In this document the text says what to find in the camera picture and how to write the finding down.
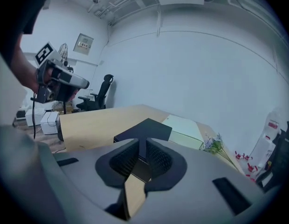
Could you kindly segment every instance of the white wall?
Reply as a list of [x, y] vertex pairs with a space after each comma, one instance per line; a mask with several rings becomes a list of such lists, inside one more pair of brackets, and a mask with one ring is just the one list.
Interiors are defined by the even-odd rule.
[[289, 51], [263, 23], [216, 4], [163, 11], [158, 38], [156, 24], [144, 11], [114, 27], [94, 90], [113, 74], [115, 107], [147, 104], [208, 124], [232, 151], [253, 150], [276, 106], [286, 130]]
[[[94, 38], [89, 55], [83, 55], [73, 51], [78, 35], [83, 33]], [[96, 70], [100, 54], [108, 40], [107, 23], [86, 9], [64, 0], [51, 0], [48, 10], [41, 10], [34, 26], [32, 35], [24, 35], [21, 41], [21, 48], [24, 53], [36, 53], [48, 41], [56, 50], [63, 43], [68, 45], [68, 58], [77, 60], [75, 62], [75, 73], [91, 82]], [[27, 103], [32, 97], [29, 89]], [[80, 90], [73, 100], [73, 104], [81, 103], [78, 96], [88, 95], [89, 90]], [[36, 107], [51, 107], [50, 104], [36, 104]]]

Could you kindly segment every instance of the white box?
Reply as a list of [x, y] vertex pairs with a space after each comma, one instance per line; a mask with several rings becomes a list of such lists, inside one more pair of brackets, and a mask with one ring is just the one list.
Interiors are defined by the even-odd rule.
[[46, 112], [41, 120], [41, 127], [43, 134], [54, 134], [57, 133], [60, 125], [59, 112]]
[[[27, 120], [28, 126], [33, 126], [32, 112], [33, 112], [33, 110], [29, 109], [25, 114], [25, 119]], [[45, 114], [44, 108], [38, 108], [38, 109], [34, 110], [35, 125], [41, 124], [41, 119], [43, 118], [44, 114]]]

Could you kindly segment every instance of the wooden desk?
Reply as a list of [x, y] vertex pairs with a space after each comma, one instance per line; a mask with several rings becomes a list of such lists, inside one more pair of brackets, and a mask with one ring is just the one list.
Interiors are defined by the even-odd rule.
[[[146, 105], [134, 105], [122, 108], [105, 109], [98, 111], [81, 112], [61, 115], [62, 134], [67, 151], [89, 149], [113, 144], [113, 137], [137, 125], [147, 118], [162, 123], [169, 113], [154, 109]], [[203, 139], [207, 135], [215, 137], [216, 133], [210, 126], [197, 122]], [[244, 174], [234, 155], [224, 147], [225, 152], [232, 160], [236, 169]], [[235, 168], [222, 156], [218, 158]], [[145, 201], [144, 183], [130, 175], [125, 183], [127, 203], [130, 216], [133, 216]]]

